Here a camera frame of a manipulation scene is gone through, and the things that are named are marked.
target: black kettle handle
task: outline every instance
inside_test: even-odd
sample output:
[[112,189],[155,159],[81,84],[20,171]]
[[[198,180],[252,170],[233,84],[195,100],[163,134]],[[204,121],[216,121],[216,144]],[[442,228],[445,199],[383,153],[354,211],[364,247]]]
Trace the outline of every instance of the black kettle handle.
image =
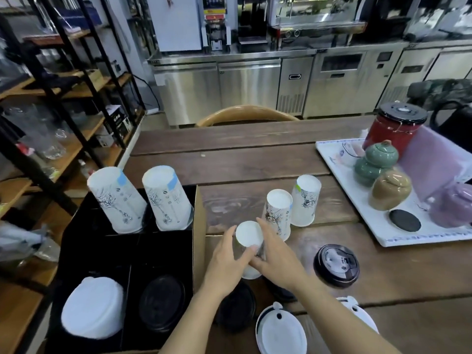
[[442,102],[442,103],[439,103],[436,108],[434,108],[434,111],[433,113],[431,114],[431,118],[429,119],[429,127],[434,130],[434,131],[438,131],[439,129],[439,124],[437,123],[436,121],[436,116],[438,115],[439,111],[444,108],[444,106],[446,106],[447,104],[451,104],[451,103],[455,103],[458,105],[457,109],[461,109],[461,108],[464,108],[465,105],[462,104],[461,102],[459,101],[446,101],[446,102]]

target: red canister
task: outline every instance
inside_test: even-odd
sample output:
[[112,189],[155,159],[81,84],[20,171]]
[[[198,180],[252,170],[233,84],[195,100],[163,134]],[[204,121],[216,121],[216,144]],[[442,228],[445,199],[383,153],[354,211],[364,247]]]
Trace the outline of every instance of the red canister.
[[428,118],[428,112],[419,106],[403,102],[385,103],[377,110],[362,147],[390,140],[401,157],[416,131]]

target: forearm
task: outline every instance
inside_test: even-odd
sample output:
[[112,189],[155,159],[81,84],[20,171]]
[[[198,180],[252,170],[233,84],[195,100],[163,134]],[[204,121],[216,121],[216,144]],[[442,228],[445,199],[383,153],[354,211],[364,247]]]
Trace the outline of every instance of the forearm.
[[160,354],[204,354],[221,298],[202,286],[162,347]]
[[399,351],[331,296],[310,276],[294,291],[332,354],[399,354]]

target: left hand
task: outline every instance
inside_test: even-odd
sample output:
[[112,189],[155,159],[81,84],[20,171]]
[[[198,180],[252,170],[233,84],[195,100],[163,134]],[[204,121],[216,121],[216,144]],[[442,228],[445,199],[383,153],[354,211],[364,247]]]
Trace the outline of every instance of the left hand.
[[236,226],[230,227],[216,245],[205,273],[203,287],[218,296],[220,301],[233,291],[243,275],[244,268],[257,252],[257,246],[254,245],[246,248],[238,260],[234,259],[233,234],[235,229]]

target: human arm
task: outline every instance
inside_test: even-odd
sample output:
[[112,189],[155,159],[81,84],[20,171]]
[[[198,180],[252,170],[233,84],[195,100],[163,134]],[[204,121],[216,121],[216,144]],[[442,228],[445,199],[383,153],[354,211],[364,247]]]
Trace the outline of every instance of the human arm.
[[253,258],[251,266],[298,298],[332,354],[399,354],[393,345],[331,296],[316,276],[307,274],[295,253],[267,222],[257,221],[264,234],[266,260]]
[[257,248],[248,247],[237,261],[234,260],[232,241],[235,228],[226,231],[216,246],[201,288],[193,296],[160,354],[205,353],[209,329],[218,306],[236,287],[244,268],[257,251]]

